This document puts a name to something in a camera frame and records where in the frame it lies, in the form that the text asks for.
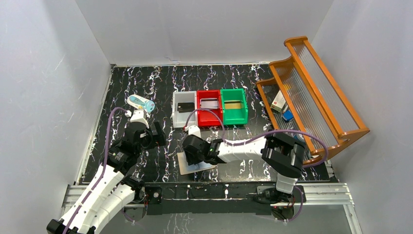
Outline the grey cards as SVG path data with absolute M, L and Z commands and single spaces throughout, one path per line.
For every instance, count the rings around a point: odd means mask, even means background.
M 202 98 L 200 99 L 200 108 L 204 109 L 219 109 L 220 105 L 217 98 Z

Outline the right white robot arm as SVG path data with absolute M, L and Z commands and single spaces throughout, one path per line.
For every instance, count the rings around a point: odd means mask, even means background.
M 215 139 L 212 142 L 188 135 L 178 153 L 181 175 L 209 170 L 217 164 L 262 159 L 277 172 L 275 198 L 288 201 L 303 170 L 305 145 L 285 133 L 273 133 L 256 139 Z

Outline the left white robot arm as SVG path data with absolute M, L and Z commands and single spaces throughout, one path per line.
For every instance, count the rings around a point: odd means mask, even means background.
M 128 174 L 143 151 L 166 144 L 160 122 L 151 127 L 131 122 L 124 135 L 108 150 L 106 164 L 101 164 L 94 179 L 75 204 L 46 227 L 49 234 L 98 234 L 128 203 L 145 198 L 144 181 Z

